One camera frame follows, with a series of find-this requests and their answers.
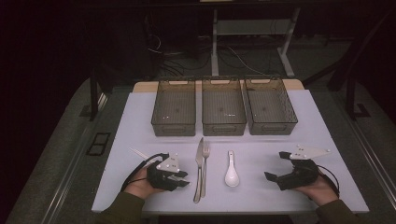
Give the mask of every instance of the right hand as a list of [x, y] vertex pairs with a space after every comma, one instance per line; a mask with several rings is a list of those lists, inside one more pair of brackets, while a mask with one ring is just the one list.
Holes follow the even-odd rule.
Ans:
[[311, 198], [318, 206], [338, 200], [338, 196], [332, 190], [332, 187], [321, 176], [318, 176], [318, 179], [314, 183], [295, 188], [295, 190]]

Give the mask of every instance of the plastic storage bin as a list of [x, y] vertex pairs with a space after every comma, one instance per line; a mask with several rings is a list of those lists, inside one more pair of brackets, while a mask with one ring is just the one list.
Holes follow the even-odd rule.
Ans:
[[156, 136], [195, 136], [194, 77], [160, 79], [151, 124]]
[[244, 98], [250, 134], [291, 134], [298, 120], [281, 78], [245, 76]]
[[203, 77], [204, 136], [243, 135], [247, 118], [238, 77]]

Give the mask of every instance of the white ceramic spoon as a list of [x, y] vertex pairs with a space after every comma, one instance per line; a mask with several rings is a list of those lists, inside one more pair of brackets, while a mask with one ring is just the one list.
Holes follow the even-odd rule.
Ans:
[[233, 167], [233, 151], [228, 151], [228, 156], [230, 158], [230, 165], [225, 175], [225, 183], [230, 187], [236, 187], [239, 185], [239, 176]]

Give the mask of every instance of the butter knife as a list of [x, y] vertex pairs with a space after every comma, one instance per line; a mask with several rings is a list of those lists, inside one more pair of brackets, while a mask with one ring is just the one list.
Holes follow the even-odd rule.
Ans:
[[202, 151], [204, 150], [204, 138], [201, 138], [201, 141], [199, 142], [198, 148], [197, 148], [197, 155], [195, 156], [195, 160], [197, 161], [198, 164], [198, 180], [197, 180], [197, 188], [195, 190], [195, 195], [194, 195], [194, 202], [198, 203], [199, 200], [201, 199], [201, 186], [202, 186]]

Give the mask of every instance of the table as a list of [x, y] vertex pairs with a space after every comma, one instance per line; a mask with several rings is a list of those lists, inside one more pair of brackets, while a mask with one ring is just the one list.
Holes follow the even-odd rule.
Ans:
[[[211, 155], [207, 160], [206, 196], [199, 203], [194, 203], [192, 199], [197, 179], [195, 153], [203, 136], [200, 82], [197, 82], [196, 135], [193, 137], [156, 137], [150, 119], [157, 83], [137, 83], [126, 103], [92, 211], [101, 212], [109, 207], [126, 176], [142, 161], [130, 149], [135, 148], [149, 156], [160, 152], [177, 153], [179, 167], [189, 174], [187, 179], [191, 182], [185, 188], [166, 191], [147, 199], [143, 207], [146, 215], [310, 212], [316, 206], [303, 194], [293, 190], [281, 191], [276, 183], [267, 181], [264, 176], [264, 171], [277, 175], [290, 173], [290, 161], [280, 159], [278, 152], [292, 152], [297, 145], [301, 145], [331, 150], [330, 155], [315, 158], [314, 162], [336, 175], [340, 182], [341, 199], [353, 212], [368, 212], [310, 92], [302, 90], [298, 80], [285, 81], [299, 120], [291, 135], [253, 136], [249, 134], [247, 126], [243, 136], [205, 137]], [[234, 152], [235, 168], [241, 180], [236, 188], [230, 188], [224, 182], [228, 150]]]

